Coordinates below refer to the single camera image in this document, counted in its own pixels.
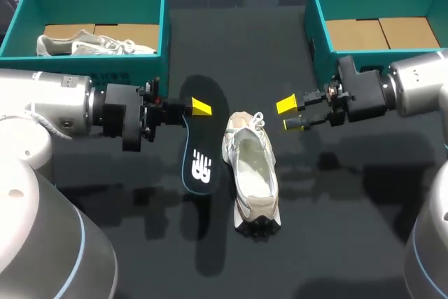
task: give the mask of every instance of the black insole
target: black insole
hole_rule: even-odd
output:
[[[212,116],[185,117],[187,140],[182,162],[182,182],[193,194],[208,195],[220,185],[221,144],[229,118],[224,92],[212,79],[189,76],[182,85],[180,99],[191,97],[211,106]]]

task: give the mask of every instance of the insole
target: insole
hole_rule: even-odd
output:
[[[270,174],[263,152],[251,144],[242,143],[238,160],[239,187],[245,195],[270,196]]]
[[[221,178],[221,142],[229,118],[229,106],[219,85],[211,78],[193,75],[182,85],[180,99],[191,97],[211,106],[212,116],[185,117],[187,139],[182,158],[182,182],[192,194],[208,195]]]

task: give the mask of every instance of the teal box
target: teal box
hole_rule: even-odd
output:
[[[336,51],[326,24],[329,20],[415,17],[426,17],[439,48]],[[337,60],[347,55],[353,56],[358,71],[386,71],[394,61],[448,48],[448,0],[308,0],[304,25],[314,73],[322,89],[337,73]]]
[[[36,56],[36,41],[46,25],[159,25],[157,54]],[[0,48],[0,68],[86,75],[93,84],[143,85],[160,77],[168,95],[170,23],[166,0],[20,0]]]

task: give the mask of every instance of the new balance logo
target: new balance logo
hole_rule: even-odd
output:
[[[195,158],[191,166],[191,174],[193,175],[193,178],[200,180],[203,183],[210,182],[209,167],[211,166],[211,159],[208,159],[208,157],[205,157],[196,150],[193,150],[193,157]]]

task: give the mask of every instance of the dark background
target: dark background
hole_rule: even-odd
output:
[[[7,26],[16,2],[0,0]],[[262,111],[277,158],[283,227],[268,242],[233,228],[232,181],[192,200],[181,183],[186,131],[160,129],[141,153],[118,139],[55,142],[57,186],[108,235],[117,299],[409,299],[405,241],[445,160],[438,114],[283,132],[275,102],[314,89],[305,0],[170,0],[170,96],[203,74],[230,111]]]

